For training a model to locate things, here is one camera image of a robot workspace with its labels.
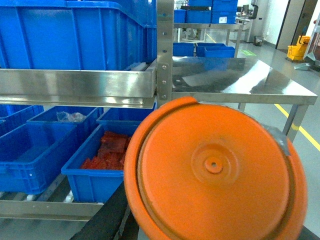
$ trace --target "yellow floor line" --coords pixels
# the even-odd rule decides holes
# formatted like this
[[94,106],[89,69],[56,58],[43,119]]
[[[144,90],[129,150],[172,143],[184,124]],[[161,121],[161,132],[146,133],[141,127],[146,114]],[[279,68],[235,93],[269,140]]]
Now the yellow floor line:
[[[282,106],[279,104],[275,104],[276,108],[280,110],[287,118],[289,117],[289,113],[284,110]],[[302,127],[299,127],[299,131],[305,136],[306,139],[320,152],[320,144]]]
[[215,44],[217,43],[211,36],[209,36],[208,33],[206,33],[206,35],[211,39],[212,42],[214,42]]

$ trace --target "epoxy floor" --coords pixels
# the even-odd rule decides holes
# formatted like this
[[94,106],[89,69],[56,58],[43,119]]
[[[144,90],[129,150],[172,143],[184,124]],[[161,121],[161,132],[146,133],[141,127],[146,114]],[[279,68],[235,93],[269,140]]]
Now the epoxy floor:
[[[209,32],[216,42],[225,41],[225,33]],[[298,82],[302,86],[320,95],[319,73],[314,71],[294,70],[296,63],[285,60],[286,54],[269,46],[254,46],[244,43],[240,45],[239,58],[252,58],[246,56],[242,50],[249,50],[257,55],[263,62]],[[310,106],[302,122],[304,129],[320,143],[320,100]],[[282,105],[289,112],[289,105]],[[261,123],[282,129],[286,117],[273,104],[247,104],[246,113],[255,117]],[[305,226],[320,237],[320,152],[301,133],[294,140],[302,160],[308,184],[308,210]],[[83,226],[84,222],[46,221],[46,220],[16,220],[0,219],[0,239],[14,240],[68,240]],[[146,239],[143,233],[139,240]]]

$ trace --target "red dried meat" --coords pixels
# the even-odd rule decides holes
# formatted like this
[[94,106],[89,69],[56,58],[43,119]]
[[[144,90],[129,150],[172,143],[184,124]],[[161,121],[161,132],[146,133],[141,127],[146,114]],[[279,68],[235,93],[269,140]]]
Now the red dried meat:
[[131,137],[106,131],[100,139],[101,146],[97,156],[92,160],[87,158],[81,165],[81,169],[93,170],[123,170],[126,150]]
[[88,169],[91,165],[90,158],[87,158],[84,163],[81,165],[80,169]]
[[125,147],[127,143],[126,138],[106,138],[107,141],[101,144],[100,149],[111,152],[111,153],[121,153],[125,152]]
[[128,139],[126,140],[126,143],[125,143],[125,150],[127,150],[128,146],[129,146],[129,143],[131,141],[131,137],[128,137]]
[[125,165],[125,158],[126,158],[126,154],[123,154],[122,157],[121,157],[121,160],[120,160],[120,163],[122,166]]

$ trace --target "orange lid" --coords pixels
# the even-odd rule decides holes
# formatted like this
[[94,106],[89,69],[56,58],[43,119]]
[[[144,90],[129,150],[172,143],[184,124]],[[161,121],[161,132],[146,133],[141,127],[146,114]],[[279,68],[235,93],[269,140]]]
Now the orange lid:
[[306,214],[303,168],[249,116],[192,97],[139,126],[124,183],[151,240],[295,239]]

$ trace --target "gray tape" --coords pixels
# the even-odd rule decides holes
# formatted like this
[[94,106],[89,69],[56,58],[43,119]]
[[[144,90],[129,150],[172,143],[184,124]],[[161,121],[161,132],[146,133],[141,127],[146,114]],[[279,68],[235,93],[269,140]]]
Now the gray tape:
[[247,115],[248,117],[254,119],[255,121],[257,121],[265,130],[267,130],[272,135],[272,137],[275,139],[275,141],[279,144],[279,146],[284,151],[285,155],[286,156],[291,155],[290,151],[289,151],[287,136],[282,131],[280,131],[275,126],[269,126],[269,125],[262,124],[261,122],[256,120],[253,116],[251,116],[250,114],[247,114],[247,113],[240,111],[240,110],[238,110],[238,111]]

